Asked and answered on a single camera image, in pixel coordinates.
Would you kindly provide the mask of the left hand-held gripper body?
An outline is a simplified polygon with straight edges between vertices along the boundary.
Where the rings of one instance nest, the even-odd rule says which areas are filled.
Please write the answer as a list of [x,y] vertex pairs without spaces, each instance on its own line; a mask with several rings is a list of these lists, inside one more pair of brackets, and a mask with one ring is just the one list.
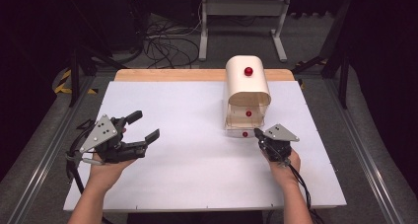
[[88,136],[82,146],[79,149],[70,149],[67,153],[67,160],[103,165],[144,158],[147,149],[146,141],[133,143],[122,141],[126,124],[128,123],[125,117],[115,118],[103,114],[87,129]]

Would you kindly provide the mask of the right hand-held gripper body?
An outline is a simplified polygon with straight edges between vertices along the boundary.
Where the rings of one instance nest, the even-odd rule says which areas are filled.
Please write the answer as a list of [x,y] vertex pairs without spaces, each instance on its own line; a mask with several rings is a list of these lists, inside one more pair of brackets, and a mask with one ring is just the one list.
[[285,162],[292,152],[291,143],[300,141],[297,135],[282,124],[271,126],[263,134],[264,140],[258,140],[258,146],[271,162]]

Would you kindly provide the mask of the clear drawer with white front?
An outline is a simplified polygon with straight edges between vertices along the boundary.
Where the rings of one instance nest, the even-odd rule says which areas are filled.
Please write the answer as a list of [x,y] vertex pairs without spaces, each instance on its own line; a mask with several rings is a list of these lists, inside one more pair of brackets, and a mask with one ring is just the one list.
[[225,122],[226,134],[231,137],[249,138],[254,130],[264,124],[264,118],[229,117]]

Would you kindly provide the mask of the white cabinet with red knob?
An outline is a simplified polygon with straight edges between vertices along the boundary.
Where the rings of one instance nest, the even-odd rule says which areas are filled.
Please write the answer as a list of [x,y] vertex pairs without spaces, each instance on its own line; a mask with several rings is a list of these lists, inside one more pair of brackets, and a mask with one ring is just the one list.
[[224,87],[224,117],[227,106],[268,106],[271,96],[262,61],[257,56],[237,55],[226,64]]

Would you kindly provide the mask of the person's right hand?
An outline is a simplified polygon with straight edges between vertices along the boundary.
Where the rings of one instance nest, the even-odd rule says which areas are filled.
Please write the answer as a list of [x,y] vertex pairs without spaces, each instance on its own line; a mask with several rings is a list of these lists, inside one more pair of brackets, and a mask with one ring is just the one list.
[[295,150],[293,150],[289,156],[289,166],[282,165],[279,162],[271,162],[268,160],[267,156],[265,156],[265,159],[269,164],[273,178],[280,187],[286,187],[288,185],[296,186],[298,184],[298,180],[291,169],[291,167],[293,167],[298,172],[301,167],[301,159]]

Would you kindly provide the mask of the person's left hand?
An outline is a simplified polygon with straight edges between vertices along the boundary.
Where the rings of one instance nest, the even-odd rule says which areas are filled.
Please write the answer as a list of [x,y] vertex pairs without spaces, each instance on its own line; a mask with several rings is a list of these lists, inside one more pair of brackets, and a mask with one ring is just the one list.
[[134,160],[128,160],[117,164],[92,165],[87,188],[107,192],[116,184],[123,171],[133,163]]

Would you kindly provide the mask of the clear drawer with red knob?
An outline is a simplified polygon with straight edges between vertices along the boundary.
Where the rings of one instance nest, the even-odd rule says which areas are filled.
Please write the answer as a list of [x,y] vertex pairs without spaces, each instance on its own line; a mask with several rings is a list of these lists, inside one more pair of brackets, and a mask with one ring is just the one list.
[[263,119],[265,117],[268,106],[227,106],[227,116],[239,118],[257,118]]

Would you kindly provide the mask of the white board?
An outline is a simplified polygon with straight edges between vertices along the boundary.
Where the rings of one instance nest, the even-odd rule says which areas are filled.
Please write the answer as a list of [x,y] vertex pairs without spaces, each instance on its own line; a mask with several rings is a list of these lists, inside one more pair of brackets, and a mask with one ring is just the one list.
[[[345,204],[334,169],[300,86],[272,81],[264,125],[282,124],[297,136],[300,174],[316,208]],[[283,205],[256,139],[230,137],[224,129],[221,82],[111,82],[100,108],[121,117],[143,116],[128,125],[124,139],[160,137],[144,158],[126,168],[107,193],[109,212],[260,210]]]

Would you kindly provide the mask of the wooden table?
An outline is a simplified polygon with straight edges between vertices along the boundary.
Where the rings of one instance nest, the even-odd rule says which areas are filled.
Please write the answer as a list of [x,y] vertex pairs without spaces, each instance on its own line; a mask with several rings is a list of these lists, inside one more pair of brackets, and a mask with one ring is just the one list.
[[116,82],[224,81],[225,69],[121,69]]

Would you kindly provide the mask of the yellow and black striped tape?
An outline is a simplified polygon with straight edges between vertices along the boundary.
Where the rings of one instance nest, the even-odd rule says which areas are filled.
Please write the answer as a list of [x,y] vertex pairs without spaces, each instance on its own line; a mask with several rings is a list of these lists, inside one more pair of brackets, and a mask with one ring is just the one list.
[[71,70],[69,68],[67,68],[65,70],[65,72],[63,73],[60,81],[58,82],[58,85],[54,89],[55,94],[59,94],[59,93],[71,94],[72,93],[71,88],[66,88],[65,87],[65,84],[66,84],[67,80],[70,78],[70,76],[71,76]]

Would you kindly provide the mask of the black tripod stand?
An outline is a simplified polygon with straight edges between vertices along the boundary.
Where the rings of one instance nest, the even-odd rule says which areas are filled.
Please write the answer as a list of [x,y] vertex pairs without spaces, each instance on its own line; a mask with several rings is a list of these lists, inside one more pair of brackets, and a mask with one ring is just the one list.
[[93,57],[98,58],[104,65],[117,70],[125,69],[125,66],[109,57],[103,38],[91,24],[78,2],[76,0],[68,1],[69,8],[73,12],[70,21],[72,24],[73,51],[70,56],[69,69],[71,70],[70,107],[74,107],[81,94],[79,69],[82,69],[87,76],[96,75],[97,67]]

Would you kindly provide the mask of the black metal stand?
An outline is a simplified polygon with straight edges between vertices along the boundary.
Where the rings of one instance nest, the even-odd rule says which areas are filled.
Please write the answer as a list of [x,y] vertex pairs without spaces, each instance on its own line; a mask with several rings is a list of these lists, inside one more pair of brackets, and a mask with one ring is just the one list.
[[321,47],[319,55],[304,62],[300,61],[296,64],[295,68],[292,69],[294,75],[299,74],[315,65],[319,65],[325,61],[320,75],[324,79],[331,79],[337,72],[339,75],[338,85],[338,101],[343,109],[347,108],[346,94],[347,94],[347,83],[349,74],[349,60],[347,56],[347,47],[343,33],[344,22],[349,12],[351,0],[343,0],[334,22],[331,25],[329,33],[325,38],[325,41]]

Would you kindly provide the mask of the person's dark clothing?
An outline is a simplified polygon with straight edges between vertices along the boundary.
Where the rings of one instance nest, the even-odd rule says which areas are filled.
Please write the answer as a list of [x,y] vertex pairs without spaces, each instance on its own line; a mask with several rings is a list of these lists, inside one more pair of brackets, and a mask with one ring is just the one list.
[[129,213],[126,224],[263,224],[261,211]]

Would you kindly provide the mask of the black equipment case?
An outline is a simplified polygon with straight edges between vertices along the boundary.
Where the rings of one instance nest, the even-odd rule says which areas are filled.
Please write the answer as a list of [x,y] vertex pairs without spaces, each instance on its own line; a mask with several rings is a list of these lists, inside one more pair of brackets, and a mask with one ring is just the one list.
[[139,34],[138,12],[132,0],[95,0],[99,26],[110,51],[141,51],[143,39]]

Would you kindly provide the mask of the aluminium rail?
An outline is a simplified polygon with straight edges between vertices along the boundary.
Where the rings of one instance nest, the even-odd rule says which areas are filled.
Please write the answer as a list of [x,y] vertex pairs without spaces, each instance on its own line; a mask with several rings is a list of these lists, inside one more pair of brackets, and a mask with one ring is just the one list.
[[47,174],[61,149],[63,139],[65,138],[68,127],[74,120],[74,116],[80,107],[85,95],[92,86],[95,78],[93,76],[87,76],[80,85],[79,99],[74,103],[72,107],[68,107],[64,116],[61,118],[57,129],[54,132],[52,140],[48,143],[46,151],[39,163],[35,166],[34,172],[31,176],[29,183],[26,186],[25,191],[21,195],[18,204],[16,205],[13,213],[11,214],[7,224],[22,224],[29,212],[31,205],[34,203],[35,198],[47,177]]
[[338,98],[337,88],[330,79],[324,80],[325,87],[334,102],[338,114],[342,118],[346,129],[348,130],[349,138],[354,149],[354,152],[359,160],[359,163],[365,173],[366,179],[371,187],[371,190],[378,202],[381,212],[387,224],[404,224],[404,221],[396,210],[396,207],[389,195],[388,189],[383,181],[383,177],[374,162],[369,150],[364,146],[357,127],[347,109],[342,107]]

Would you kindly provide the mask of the white metal stand frame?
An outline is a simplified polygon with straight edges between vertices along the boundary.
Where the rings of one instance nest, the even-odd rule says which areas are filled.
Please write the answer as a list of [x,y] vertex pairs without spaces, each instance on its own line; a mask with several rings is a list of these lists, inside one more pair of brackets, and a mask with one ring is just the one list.
[[199,21],[201,26],[198,59],[205,61],[208,47],[208,21],[209,16],[252,16],[277,17],[275,29],[270,31],[277,55],[281,62],[288,60],[281,32],[291,0],[201,0]]

